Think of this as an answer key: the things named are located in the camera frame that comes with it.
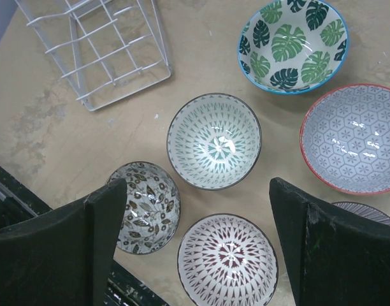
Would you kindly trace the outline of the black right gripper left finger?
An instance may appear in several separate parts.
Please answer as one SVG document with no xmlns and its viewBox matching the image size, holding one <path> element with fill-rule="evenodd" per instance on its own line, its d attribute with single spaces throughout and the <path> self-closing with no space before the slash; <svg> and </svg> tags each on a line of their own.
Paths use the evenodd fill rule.
<svg viewBox="0 0 390 306">
<path fill-rule="evenodd" d="M 102 305 L 126 201 L 117 179 L 0 229 L 0 305 Z"/>
</svg>

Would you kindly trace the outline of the grey hexagon red-rim bowl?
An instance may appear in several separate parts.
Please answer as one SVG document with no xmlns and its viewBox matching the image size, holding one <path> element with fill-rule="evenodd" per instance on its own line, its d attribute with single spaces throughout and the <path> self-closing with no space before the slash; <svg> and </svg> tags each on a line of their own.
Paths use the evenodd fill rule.
<svg viewBox="0 0 390 306">
<path fill-rule="evenodd" d="M 325 94 L 305 115 L 300 148 L 314 175 L 338 191 L 390 191 L 390 89 L 353 84 Z"/>
</svg>

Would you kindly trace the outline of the teal triangle pattern bowl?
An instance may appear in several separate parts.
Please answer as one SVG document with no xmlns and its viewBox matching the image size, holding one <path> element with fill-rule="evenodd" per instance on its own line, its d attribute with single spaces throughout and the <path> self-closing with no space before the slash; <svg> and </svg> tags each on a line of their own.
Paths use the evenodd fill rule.
<svg viewBox="0 0 390 306">
<path fill-rule="evenodd" d="M 224 93 L 186 103 L 168 129 L 168 159 L 178 176 L 196 188 L 223 190 L 241 182 L 255 166 L 263 144 L 251 107 Z"/>
</svg>

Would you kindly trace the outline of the green leaf pattern bowl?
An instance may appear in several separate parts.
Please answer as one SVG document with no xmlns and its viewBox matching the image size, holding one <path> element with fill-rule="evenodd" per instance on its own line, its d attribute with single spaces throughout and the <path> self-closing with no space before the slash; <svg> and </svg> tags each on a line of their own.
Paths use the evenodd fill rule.
<svg viewBox="0 0 390 306">
<path fill-rule="evenodd" d="M 320 87 L 342 67 L 349 31 L 341 14 L 324 1 L 274 1 L 245 24 L 238 62 L 258 88 L 302 94 Z"/>
</svg>

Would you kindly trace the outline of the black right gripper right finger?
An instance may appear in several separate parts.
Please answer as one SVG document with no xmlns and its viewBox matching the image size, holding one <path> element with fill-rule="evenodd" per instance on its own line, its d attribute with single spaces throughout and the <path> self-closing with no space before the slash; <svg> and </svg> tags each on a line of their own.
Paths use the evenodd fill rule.
<svg viewBox="0 0 390 306">
<path fill-rule="evenodd" d="M 279 177 L 269 196 L 296 305 L 390 305 L 390 225 Z"/>
</svg>

